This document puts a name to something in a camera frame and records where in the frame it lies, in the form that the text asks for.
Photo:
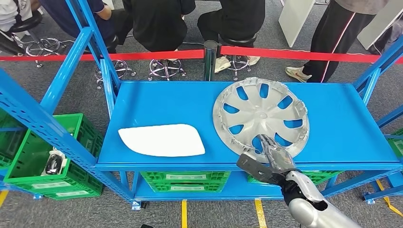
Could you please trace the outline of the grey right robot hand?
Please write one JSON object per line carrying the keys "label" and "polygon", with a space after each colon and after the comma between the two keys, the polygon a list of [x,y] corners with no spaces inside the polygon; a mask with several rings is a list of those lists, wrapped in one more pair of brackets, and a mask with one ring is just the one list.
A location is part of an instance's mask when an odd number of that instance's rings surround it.
{"label": "grey right robot hand", "polygon": [[290,171],[297,171],[293,158],[285,147],[265,134],[258,134],[257,137],[263,149],[261,154],[266,156],[274,172],[287,175]]}

